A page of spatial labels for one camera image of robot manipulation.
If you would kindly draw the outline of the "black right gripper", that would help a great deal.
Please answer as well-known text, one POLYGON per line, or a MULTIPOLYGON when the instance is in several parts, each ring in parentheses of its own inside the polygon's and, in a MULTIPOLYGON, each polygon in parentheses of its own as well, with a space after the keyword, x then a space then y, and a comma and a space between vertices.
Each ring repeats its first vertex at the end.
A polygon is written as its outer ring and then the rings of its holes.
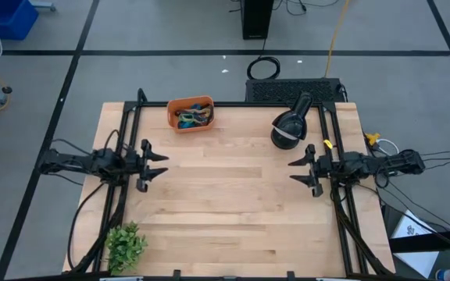
POLYGON ((304 166, 309 164, 309 175, 290 175, 290 178, 312 188, 313 197, 320 197, 323 194, 322 185, 319 178, 329 178, 336 171, 334 163, 328 155, 316 158, 314 144, 309 144, 305 150, 305 155, 299 160, 288 163, 289 166, 304 166))

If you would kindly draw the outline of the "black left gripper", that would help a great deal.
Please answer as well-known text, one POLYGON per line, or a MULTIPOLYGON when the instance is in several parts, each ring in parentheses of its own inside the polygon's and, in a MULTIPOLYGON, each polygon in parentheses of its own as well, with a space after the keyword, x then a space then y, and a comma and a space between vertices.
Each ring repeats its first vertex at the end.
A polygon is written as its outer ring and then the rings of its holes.
POLYGON ((137 151, 130 146, 126 148, 125 162, 127 174, 139 175, 136 188, 142 193, 146 193, 148 191, 148 182, 150 180, 153 180, 154 178, 168 170, 168 168, 149 168, 148 159, 153 162, 165 161, 169 159, 167 156, 158 155, 153 151, 149 151, 148 149, 151 147, 152 146, 150 145, 149 141, 147 139, 143 139, 141 141, 141 155, 139 155, 137 151))

